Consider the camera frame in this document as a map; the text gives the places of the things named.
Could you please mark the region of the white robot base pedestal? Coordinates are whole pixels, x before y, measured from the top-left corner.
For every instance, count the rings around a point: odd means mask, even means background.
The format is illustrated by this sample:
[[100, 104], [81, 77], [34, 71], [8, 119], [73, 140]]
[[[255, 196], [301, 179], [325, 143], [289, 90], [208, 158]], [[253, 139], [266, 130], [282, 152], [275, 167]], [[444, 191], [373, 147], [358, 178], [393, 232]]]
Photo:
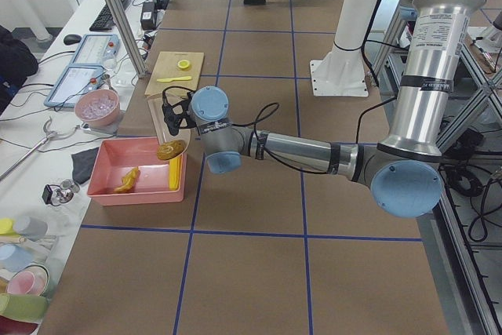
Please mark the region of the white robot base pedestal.
[[368, 96], [362, 45], [376, 7], [377, 0], [344, 0], [331, 51], [310, 62], [315, 96]]

